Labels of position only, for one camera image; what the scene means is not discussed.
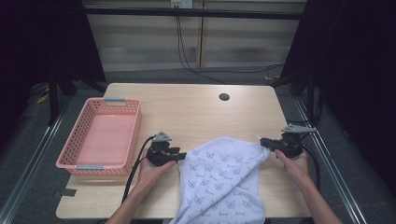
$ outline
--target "table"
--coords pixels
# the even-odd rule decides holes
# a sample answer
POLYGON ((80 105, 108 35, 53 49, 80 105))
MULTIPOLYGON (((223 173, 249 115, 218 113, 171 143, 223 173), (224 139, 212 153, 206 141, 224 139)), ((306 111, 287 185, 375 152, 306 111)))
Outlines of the table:
MULTIPOLYGON (((113 83, 105 97, 133 97, 142 102, 135 151, 159 131, 172 137, 171 147, 188 151, 221 136, 258 142, 256 134, 279 139, 287 123, 273 88, 266 86, 113 83), (230 99, 219 98, 222 93, 230 99)), ((310 217, 301 192, 274 153, 260 166, 260 189, 266 216, 310 217)), ((120 206, 127 176, 71 176, 59 218, 107 218, 120 206)), ((166 173, 135 213, 135 218, 172 218, 179 204, 179 172, 166 173)))

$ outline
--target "basket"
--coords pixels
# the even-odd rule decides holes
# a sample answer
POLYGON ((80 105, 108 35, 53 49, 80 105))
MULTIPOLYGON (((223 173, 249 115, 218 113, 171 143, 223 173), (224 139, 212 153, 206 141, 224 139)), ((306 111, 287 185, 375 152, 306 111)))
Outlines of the basket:
POLYGON ((139 100, 88 99, 56 166, 72 175, 128 175, 140 120, 139 100))

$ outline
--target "wire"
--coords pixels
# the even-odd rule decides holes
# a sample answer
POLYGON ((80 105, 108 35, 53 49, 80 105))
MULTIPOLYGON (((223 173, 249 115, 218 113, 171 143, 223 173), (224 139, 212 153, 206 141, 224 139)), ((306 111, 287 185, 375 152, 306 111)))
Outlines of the wire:
POLYGON ((143 146, 140 148, 139 155, 137 156, 136 161, 134 162, 134 167, 132 168, 132 172, 129 174, 128 181, 126 182, 126 185, 125 185, 125 191, 124 191, 124 194, 123 194, 123 196, 122 196, 122 201, 121 201, 122 203, 125 201, 126 197, 128 197, 129 188, 131 187, 132 179, 134 178, 134 174, 136 173, 137 166, 139 166, 140 162, 141 162, 143 159, 146 158, 146 157, 145 157, 145 158, 143 158, 143 159, 140 160, 140 157, 142 156, 143 150, 145 149, 145 146, 146 146, 146 144, 148 143, 148 141, 151 140, 151 139, 153 139, 154 137, 155 137, 155 135, 149 137, 149 138, 145 141, 145 143, 143 144, 143 146))
POLYGON ((182 34, 181 34, 180 17, 177 17, 177 51, 178 51, 178 58, 180 60, 180 63, 187 71, 192 72, 195 75, 200 76, 200 77, 209 78, 209 79, 214 80, 214 81, 216 81, 218 83, 221 83, 221 84, 225 84, 225 83, 220 81, 220 80, 218 80, 218 79, 215 79, 213 77, 204 76, 204 75, 202 75, 202 73, 237 73, 237 74, 266 73, 266 75, 267 75, 267 84, 268 84, 268 81, 270 79, 268 71, 272 70, 272 69, 275 69, 275 68, 277 68, 279 66, 284 65, 283 63, 271 64, 271 65, 267 66, 265 69, 257 70, 257 71, 228 71, 228 70, 195 71, 190 66, 189 61, 187 60, 186 51, 184 50, 183 37, 182 37, 182 34), (185 64, 187 66, 183 63, 183 60, 182 60, 180 52, 182 52, 185 64))
POLYGON ((312 147, 309 147, 307 145, 303 145, 303 148, 311 156, 312 161, 314 162, 315 173, 317 175, 317 178, 316 178, 316 182, 317 183, 316 183, 316 185, 317 185, 317 190, 320 193, 320 169, 319 169, 319 163, 318 163, 317 155, 315 154, 315 151, 312 149, 312 147))

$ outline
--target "hand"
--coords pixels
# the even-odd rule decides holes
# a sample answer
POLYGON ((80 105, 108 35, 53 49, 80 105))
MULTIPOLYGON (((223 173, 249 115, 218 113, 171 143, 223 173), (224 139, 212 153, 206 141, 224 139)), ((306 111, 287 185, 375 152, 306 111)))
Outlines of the hand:
POLYGON ((286 171, 291 175, 294 181, 298 182, 303 178, 309 177, 307 154, 304 150, 299 156, 289 159, 285 154, 276 149, 276 156, 285 164, 286 171))
MULTIPOLYGON (((145 149, 143 151, 143 158, 146 157, 148 150, 145 149)), ((176 165, 175 161, 169 161, 163 166, 154 166, 149 162, 148 159, 143 159, 140 162, 140 171, 139 177, 137 179, 136 185, 143 185, 145 188, 151 189, 160 177, 168 170, 170 170, 174 165, 176 165)))

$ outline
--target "patterned towel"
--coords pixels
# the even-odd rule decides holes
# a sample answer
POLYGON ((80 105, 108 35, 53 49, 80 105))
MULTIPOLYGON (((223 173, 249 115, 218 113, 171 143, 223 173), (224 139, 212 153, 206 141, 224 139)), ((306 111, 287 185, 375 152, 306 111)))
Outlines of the patterned towel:
POLYGON ((260 223, 259 165, 268 148, 221 137, 187 153, 179 163, 180 206, 175 223, 260 223))

